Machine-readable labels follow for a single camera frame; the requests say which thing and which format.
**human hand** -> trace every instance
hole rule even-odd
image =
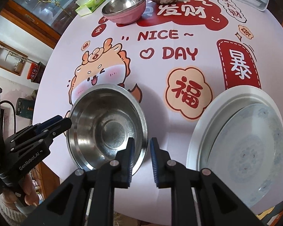
[[[39,196],[37,195],[35,191],[35,186],[32,183],[32,179],[29,176],[29,174],[26,174],[24,177],[23,184],[21,185],[25,196],[25,202],[27,205],[39,205]],[[17,201],[17,196],[14,192],[7,188],[3,188],[3,193],[0,195],[0,199],[2,202],[9,208],[18,210],[15,202]]]

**pink metal bowl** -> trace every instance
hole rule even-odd
[[[111,0],[102,14],[114,23],[128,25],[137,21],[146,9],[146,0]]]

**bowl rim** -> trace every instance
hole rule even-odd
[[[75,103],[73,104],[73,106],[72,106],[72,108],[71,108],[71,110],[69,112],[68,118],[71,119],[71,116],[72,116],[72,113],[73,113],[74,109],[76,108],[77,104],[79,103],[79,101],[82,98],[84,98],[90,92],[97,91],[97,90],[100,90],[100,89],[113,90],[113,91],[116,91],[116,92],[122,94],[123,96],[125,96],[132,103],[132,105],[134,106],[135,110],[137,111],[138,116],[140,116],[139,120],[141,122],[141,127],[142,127],[142,130],[143,130],[142,131],[143,137],[142,137],[140,155],[139,155],[139,157],[138,157],[138,159],[137,159],[137,161],[136,161],[136,163],[135,163],[135,165],[133,167],[133,170],[132,170],[132,175],[134,175],[138,171],[138,169],[141,167],[142,162],[144,161],[146,153],[147,153],[147,149],[148,149],[148,128],[147,128],[147,122],[146,122],[145,114],[142,111],[139,102],[135,99],[135,97],[129,91],[127,91],[126,89],[124,89],[121,86],[117,86],[117,85],[113,85],[113,84],[100,84],[100,85],[97,85],[97,86],[93,86],[90,89],[88,89],[87,91],[85,91],[75,101]],[[95,170],[95,168],[93,166],[91,166],[86,161],[86,159],[82,155],[81,151],[78,150],[76,146],[74,146],[72,148],[70,147],[71,143],[70,143],[70,140],[69,140],[69,129],[66,131],[66,143],[67,143],[67,149],[68,149],[69,155],[70,155],[73,163],[78,168],[81,168],[81,169],[83,169],[85,171]]]
[[[140,0],[140,1],[139,1],[138,3],[136,3],[135,5],[133,5],[133,6],[129,7],[129,8],[126,8],[125,10],[122,10],[122,11],[118,11],[118,12],[115,12],[115,13],[109,13],[109,14],[104,13],[103,10],[104,10],[105,6],[108,5],[111,1],[113,1],[113,0],[110,0],[109,2],[107,2],[107,3],[103,6],[102,11],[101,11],[101,12],[102,12],[102,15],[105,16],[106,18],[107,18],[107,17],[112,17],[112,16],[115,16],[115,15],[118,15],[118,14],[123,13],[123,12],[130,11],[130,10],[132,10],[132,9],[134,9],[134,8],[136,8],[136,7],[138,7],[138,6],[141,5],[142,3],[144,3],[146,0]]]

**round table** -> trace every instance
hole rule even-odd
[[[33,123],[65,116],[88,88],[123,86],[139,100],[148,137],[157,137],[172,159],[186,164],[197,120],[221,92],[236,85],[262,88],[283,118],[283,28],[268,11],[236,0],[147,0],[142,18],[121,26],[101,15],[76,18],[46,66]],[[44,162],[62,179],[77,167],[60,135]],[[283,172],[252,207],[262,211],[283,200]],[[129,189],[116,189],[115,211],[171,224],[171,190],[157,189],[149,150]]]

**white plate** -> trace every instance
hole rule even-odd
[[[225,123],[239,110],[251,104],[265,104],[274,109],[283,121],[280,111],[272,98],[253,86],[236,86],[219,94],[199,118],[190,141],[186,167],[200,170],[206,167],[213,143]]]
[[[283,162],[283,127],[264,104],[238,111],[217,136],[207,167],[248,207],[270,190]]]

